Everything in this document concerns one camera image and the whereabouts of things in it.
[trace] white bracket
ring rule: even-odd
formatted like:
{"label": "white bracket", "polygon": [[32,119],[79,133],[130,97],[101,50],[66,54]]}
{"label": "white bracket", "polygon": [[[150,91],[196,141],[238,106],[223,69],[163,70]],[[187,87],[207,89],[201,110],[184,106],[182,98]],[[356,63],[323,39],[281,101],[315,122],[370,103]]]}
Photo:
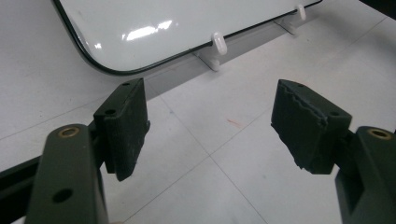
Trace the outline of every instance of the white bracket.
{"label": "white bracket", "polygon": [[194,54],[200,58],[213,71],[217,72],[220,68],[219,56],[227,53],[227,45],[225,44],[224,36],[220,32],[215,32],[212,35],[213,45],[209,48],[195,51]]}
{"label": "white bracket", "polygon": [[287,30],[292,35],[297,34],[297,31],[296,31],[297,28],[293,24],[297,21],[305,21],[306,20],[306,13],[305,13],[304,6],[298,5],[296,8],[297,8],[297,13],[285,16],[282,19],[276,21],[276,24],[283,27],[285,30]]}

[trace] whiteboard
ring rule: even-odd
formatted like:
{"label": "whiteboard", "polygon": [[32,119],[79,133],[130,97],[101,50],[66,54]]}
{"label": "whiteboard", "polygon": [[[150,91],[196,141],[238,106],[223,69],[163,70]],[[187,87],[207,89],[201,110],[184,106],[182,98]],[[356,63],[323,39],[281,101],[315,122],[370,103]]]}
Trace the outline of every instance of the whiteboard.
{"label": "whiteboard", "polygon": [[134,74],[319,0],[54,0],[84,55]]}

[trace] floor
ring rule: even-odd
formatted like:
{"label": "floor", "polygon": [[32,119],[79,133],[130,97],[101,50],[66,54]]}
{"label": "floor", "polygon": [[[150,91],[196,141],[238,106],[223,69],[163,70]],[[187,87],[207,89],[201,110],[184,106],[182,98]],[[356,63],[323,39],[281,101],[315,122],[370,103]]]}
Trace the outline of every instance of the floor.
{"label": "floor", "polygon": [[[337,168],[331,175],[300,170],[270,126],[276,83],[289,79],[322,94],[353,116],[352,131],[394,131],[396,21],[356,0],[325,0],[308,14],[296,36],[274,23],[252,33],[247,39],[281,35],[217,73],[188,57],[145,76],[151,129],[134,174],[119,183],[102,172],[110,221],[341,223]],[[90,123],[131,79],[84,69],[93,75],[8,78],[31,81],[31,91],[0,83],[0,103],[11,108],[1,117],[0,170],[39,155],[51,130]],[[36,84],[40,78],[46,81]]]}

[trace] white support leg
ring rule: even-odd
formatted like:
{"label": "white support leg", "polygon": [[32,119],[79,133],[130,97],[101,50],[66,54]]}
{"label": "white support leg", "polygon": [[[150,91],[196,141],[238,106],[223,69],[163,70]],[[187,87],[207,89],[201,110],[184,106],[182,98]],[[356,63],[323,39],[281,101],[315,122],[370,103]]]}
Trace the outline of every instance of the white support leg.
{"label": "white support leg", "polygon": [[297,21],[305,21],[306,20],[304,6],[298,5],[296,8],[297,8],[297,13],[285,16],[284,18],[276,21],[276,24],[282,26],[285,30],[287,30],[292,35],[297,34],[297,31],[296,31],[297,29],[293,24]]}
{"label": "white support leg", "polygon": [[200,58],[213,71],[219,71],[220,62],[219,56],[227,53],[227,45],[224,37],[220,32],[215,32],[212,35],[213,45],[209,48],[200,49],[194,52],[195,56]]}

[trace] black edge trim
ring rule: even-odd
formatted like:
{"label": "black edge trim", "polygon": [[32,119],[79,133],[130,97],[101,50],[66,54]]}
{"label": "black edge trim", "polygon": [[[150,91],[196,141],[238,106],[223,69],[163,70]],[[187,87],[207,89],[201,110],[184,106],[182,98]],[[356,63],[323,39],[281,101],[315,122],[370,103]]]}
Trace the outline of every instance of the black edge trim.
{"label": "black edge trim", "polygon": [[[323,1],[323,0],[319,0],[319,1],[317,1],[316,3],[313,3],[313,4],[310,4],[310,5],[306,6],[305,8],[307,8],[307,7],[312,7],[312,6],[316,5],[316,4],[321,3],[322,1]],[[188,49],[188,50],[186,50],[186,51],[183,51],[183,52],[181,52],[181,53],[179,53],[179,54],[176,54],[176,55],[174,55],[174,56],[171,56],[171,57],[166,58],[166,59],[164,59],[164,60],[161,60],[161,61],[159,61],[159,62],[153,63],[153,64],[151,64],[151,65],[148,65],[148,66],[145,66],[145,67],[142,67],[142,68],[138,68],[138,69],[135,69],[135,70],[130,70],[130,71],[118,71],[118,70],[114,70],[114,69],[111,69],[111,68],[108,68],[108,67],[106,67],[106,66],[101,65],[101,64],[100,64],[99,62],[97,62],[93,57],[91,57],[91,55],[88,53],[88,51],[84,49],[84,46],[82,45],[82,43],[78,40],[78,35],[77,35],[76,31],[74,30],[71,21],[70,21],[69,18],[67,17],[66,12],[64,11],[64,7],[62,6],[61,0],[53,0],[53,2],[54,2],[54,4],[55,4],[56,8],[58,9],[59,13],[61,14],[62,19],[64,19],[64,24],[66,25],[67,30],[69,31],[69,33],[71,34],[71,36],[73,36],[73,39],[74,39],[75,43],[78,45],[79,50],[80,50],[81,53],[85,56],[85,58],[86,58],[92,65],[94,65],[95,67],[97,67],[97,68],[99,68],[99,69],[101,69],[101,70],[103,70],[103,71],[105,71],[105,72],[107,72],[107,73],[113,74],[113,75],[120,75],[120,76],[137,75],[137,74],[139,74],[139,73],[148,71],[149,69],[152,69],[152,68],[155,68],[155,67],[157,67],[157,66],[160,66],[160,65],[162,65],[162,64],[164,64],[164,63],[168,63],[168,62],[170,62],[170,61],[173,61],[174,59],[177,59],[177,58],[179,58],[179,57],[181,57],[181,56],[184,56],[184,55],[186,55],[186,54],[195,52],[195,51],[198,50],[198,49],[202,49],[202,48],[204,48],[204,47],[209,47],[209,46],[212,45],[212,42],[207,42],[207,43],[205,43],[205,44],[203,44],[203,45],[200,45],[200,46],[198,46],[198,47],[196,47],[196,48]],[[243,29],[243,30],[240,30],[240,31],[234,32],[234,33],[232,33],[232,34],[229,34],[229,35],[224,36],[224,39],[230,38],[230,37],[232,37],[232,36],[234,36],[234,35],[239,35],[239,34],[241,34],[241,33],[244,33],[245,31],[248,31],[248,30],[251,30],[251,29],[256,28],[256,27],[258,27],[258,26],[264,25],[265,23],[267,23],[267,22],[269,22],[269,21],[275,21],[275,20],[277,20],[277,19],[279,19],[279,18],[282,18],[282,17],[284,17],[284,16],[286,16],[286,15],[289,15],[289,14],[292,14],[292,13],[295,13],[295,12],[297,12],[297,10],[293,10],[293,11],[291,11],[291,12],[285,13],[285,14],[280,15],[280,16],[278,16],[278,17],[272,18],[271,20],[263,21],[263,22],[260,22],[260,23],[255,24],[255,25],[249,26],[248,28],[245,28],[245,29]]]}

